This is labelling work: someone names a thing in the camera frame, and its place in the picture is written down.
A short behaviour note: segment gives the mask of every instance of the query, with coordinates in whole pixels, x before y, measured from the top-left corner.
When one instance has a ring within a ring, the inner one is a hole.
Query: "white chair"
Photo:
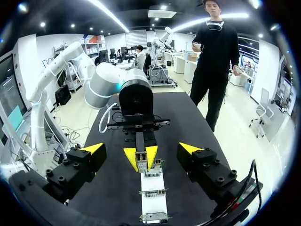
[[[249,127],[251,127],[253,124],[258,122],[256,123],[258,127],[256,138],[258,138],[259,135],[261,135],[261,137],[264,137],[265,133],[263,131],[262,125],[269,125],[271,123],[270,119],[274,116],[274,112],[269,108],[268,105],[269,92],[266,89],[262,88],[260,103],[257,109],[255,110],[256,113],[259,115],[259,118],[252,119],[251,124],[249,125]]]

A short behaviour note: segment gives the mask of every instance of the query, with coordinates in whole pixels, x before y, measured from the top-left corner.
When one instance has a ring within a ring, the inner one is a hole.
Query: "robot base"
[[[155,86],[171,86],[176,88],[177,84],[168,78],[168,69],[155,66],[149,70],[149,83],[152,87]]]

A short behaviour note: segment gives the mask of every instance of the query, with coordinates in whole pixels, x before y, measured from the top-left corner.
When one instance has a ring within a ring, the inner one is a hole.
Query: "hand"
[[[238,68],[239,70],[243,71],[240,67],[238,67],[237,65],[234,65],[233,68],[232,68],[232,69],[233,69],[233,74],[234,74],[235,76],[240,76],[240,75],[242,75],[241,72],[237,72],[237,71],[236,71],[237,68]]]
[[[201,48],[199,48],[199,47],[196,47],[196,46],[194,46],[195,44],[198,44],[197,42],[194,42],[193,44],[192,44],[192,50],[194,51],[194,52],[200,52],[201,51]]]

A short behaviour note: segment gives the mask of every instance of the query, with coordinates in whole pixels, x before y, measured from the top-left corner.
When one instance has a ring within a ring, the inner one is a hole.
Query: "controller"
[[[235,71],[238,73],[238,74],[242,74],[243,71],[241,69],[239,69],[238,67],[235,68]]]
[[[198,43],[198,44],[194,44],[194,46],[197,47],[197,48],[201,48],[202,44]]]

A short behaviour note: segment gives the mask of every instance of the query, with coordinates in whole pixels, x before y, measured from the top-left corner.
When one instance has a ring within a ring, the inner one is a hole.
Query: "black tabletop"
[[[109,104],[118,103],[118,96]],[[104,142],[107,160],[91,183],[86,183],[69,202],[69,206],[92,217],[101,218],[108,225],[139,225],[142,214],[141,176],[126,158],[123,148],[126,135],[121,130],[100,134],[98,125],[105,109],[99,114],[87,137],[85,146]],[[190,182],[176,158],[177,145],[183,142],[192,146],[210,147],[225,166],[227,160],[206,120],[184,92],[155,93],[154,114],[171,120],[155,132],[158,143],[156,158],[164,159],[163,177],[167,212],[173,218],[169,225],[195,226],[210,219],[216,207],[197,183]]]

